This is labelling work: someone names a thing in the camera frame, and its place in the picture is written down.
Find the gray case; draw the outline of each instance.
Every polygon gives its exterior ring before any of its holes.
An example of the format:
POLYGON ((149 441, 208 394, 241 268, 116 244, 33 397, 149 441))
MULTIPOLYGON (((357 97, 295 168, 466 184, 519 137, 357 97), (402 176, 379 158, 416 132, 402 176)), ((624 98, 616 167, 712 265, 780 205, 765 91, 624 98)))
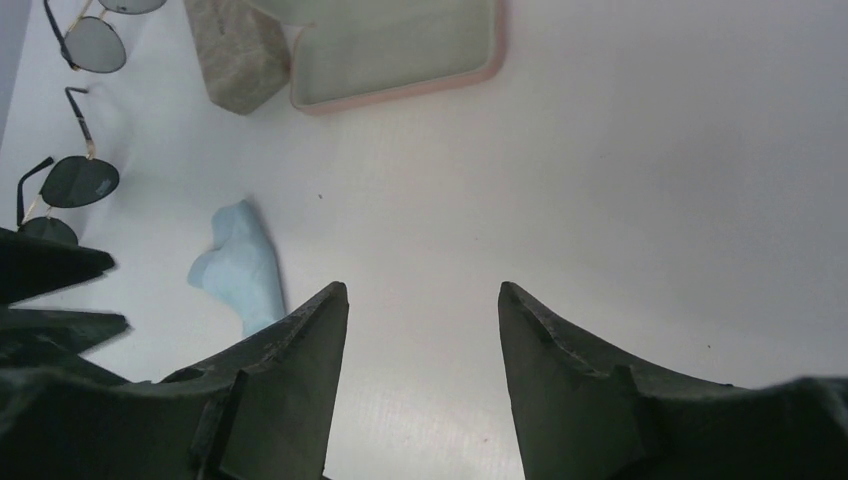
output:
POLYGON ((185 0, 203 81, 212 103, 240 115, 289 81, 280 23, 243 0, 185 0))

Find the sunglasses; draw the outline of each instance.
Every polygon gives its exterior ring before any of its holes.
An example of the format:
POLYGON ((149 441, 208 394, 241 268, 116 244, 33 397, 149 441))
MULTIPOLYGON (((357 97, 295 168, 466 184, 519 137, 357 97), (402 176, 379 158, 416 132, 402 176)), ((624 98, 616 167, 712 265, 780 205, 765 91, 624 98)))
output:
POLYGON ((63 158, 47 175, 38 196, 24 213, 24 183, 28 178, 54 164, 53 158, 47 158, 35 168, 27 172, 18 182, 18 232, 30 237, 51 240, 59 243, 77 245, 79 239, 73 229, 65 222, 52 218, 50 213, 55 208, 79 208, 98 202, 118 188, 120 175, 111 164, 94 158, 97 149, 85 118, 71 92, 88 93, 82 88, 65 88, 65 95, 74 110, 79 122, 88 155, 63 158), (47 204, 47 213, 43 217, 30 218, 38 205, 39 199, 47 204))
POLYGON ((56 17, 50 9, 50 0, 44 0, 44 10, 50 28, 59 41, 62 57, 74 70, 86 70, 93 73, 112 73, 127 63, 127 50, 121 37, 111 25, 103 21, 107 12, 126 15, 150 13, 167 0, 99 0, 103 11, 98 17, 86 16, 93 0, 86 0, 77 18, 63 35, 56 23, 56 17))

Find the light blue cloth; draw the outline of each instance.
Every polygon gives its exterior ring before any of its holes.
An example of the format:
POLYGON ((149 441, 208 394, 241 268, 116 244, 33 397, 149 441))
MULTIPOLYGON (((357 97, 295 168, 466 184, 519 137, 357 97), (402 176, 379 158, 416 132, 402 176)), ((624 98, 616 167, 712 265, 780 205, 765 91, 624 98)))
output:
POLYGON ((235 310, 249 337, 286 316, 274 247, 246 200, 212 217, 214 250, 191 266, 188 283, 235 310))

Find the dark lens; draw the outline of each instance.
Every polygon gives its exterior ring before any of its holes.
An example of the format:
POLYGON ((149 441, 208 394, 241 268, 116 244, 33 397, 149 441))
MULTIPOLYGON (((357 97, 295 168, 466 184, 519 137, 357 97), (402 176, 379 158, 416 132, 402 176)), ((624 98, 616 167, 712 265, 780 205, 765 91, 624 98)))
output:
POLYGON ((53 207, 83 207, 114 192, 119 181, 118 170, 103 160, 68 157, 47 175, 41 198, 53 207))
POLYGON ((127 51, 118 34, 106 22, 84 17, 65 35, 71 61, 83 70, 112 73, 127 63, 127 51))
POLYGON ((100 0, 106 10, 127 15, 150 13, 165 5, 166 0, 100 0))
POLYGON ((66 245, 79 245, 77 234, 67 223, 57 218, 38 217, 21 225, 18 232, 28 237, 50 240, 66 245))

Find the eyeglass case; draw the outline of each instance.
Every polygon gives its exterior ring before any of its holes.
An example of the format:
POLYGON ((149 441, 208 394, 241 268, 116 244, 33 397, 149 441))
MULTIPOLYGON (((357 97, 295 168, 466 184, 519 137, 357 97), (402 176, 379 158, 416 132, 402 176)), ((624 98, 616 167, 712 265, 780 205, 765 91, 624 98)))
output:
POLYGON ((307 25, 292 104, 309 114, 472 85, 504 61, 504 0, 248 0, 307 25))
POLYGON ((185 0, 212 103, 247 115, 289 81, 280 23, 243 0, 185 0))

